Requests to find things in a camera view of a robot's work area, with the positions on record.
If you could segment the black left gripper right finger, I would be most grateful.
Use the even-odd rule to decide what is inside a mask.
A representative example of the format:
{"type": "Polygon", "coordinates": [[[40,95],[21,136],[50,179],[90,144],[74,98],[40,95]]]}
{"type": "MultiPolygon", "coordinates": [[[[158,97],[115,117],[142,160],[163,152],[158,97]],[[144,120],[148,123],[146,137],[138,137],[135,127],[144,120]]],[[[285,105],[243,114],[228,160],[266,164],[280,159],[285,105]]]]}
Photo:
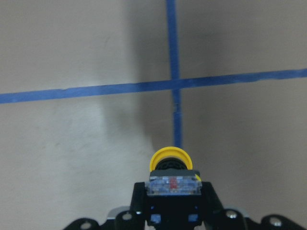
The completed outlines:
{"type": "Polygon", "coordinates": [[[211,230],[305,230],[293,220],[270,214],[255,222],[236,208],[225,208],[210,182],[202,182],[203,222],[211,230]]]}

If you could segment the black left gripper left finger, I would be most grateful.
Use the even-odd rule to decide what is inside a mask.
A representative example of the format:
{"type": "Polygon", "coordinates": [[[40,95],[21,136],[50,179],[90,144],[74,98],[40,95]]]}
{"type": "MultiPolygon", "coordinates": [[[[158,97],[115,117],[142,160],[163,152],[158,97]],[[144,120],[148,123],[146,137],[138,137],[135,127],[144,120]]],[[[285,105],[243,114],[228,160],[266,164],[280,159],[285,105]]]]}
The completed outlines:
{"type": "Polygon", "coordinates": [[[133,188],[130,206],[118,207],[109,212],[103,224],[91,218],[74,220],[66,230],[143,230],[145,229],[145,185],[136,183],[133,188]]]}

